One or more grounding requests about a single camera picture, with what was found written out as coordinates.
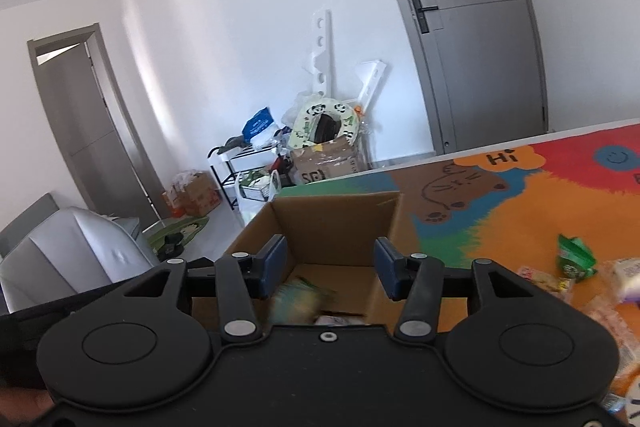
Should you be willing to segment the person left hand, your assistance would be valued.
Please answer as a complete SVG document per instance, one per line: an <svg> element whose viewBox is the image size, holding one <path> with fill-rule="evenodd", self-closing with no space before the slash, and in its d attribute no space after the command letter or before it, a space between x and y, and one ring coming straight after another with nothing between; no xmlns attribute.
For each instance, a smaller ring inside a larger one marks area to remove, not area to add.
<svg viewBox="0 0 640 427"><path fill-rule="evenodd" d="M2 387L0 415L2 426L29 424L54 406L45 390Z"/></svg>

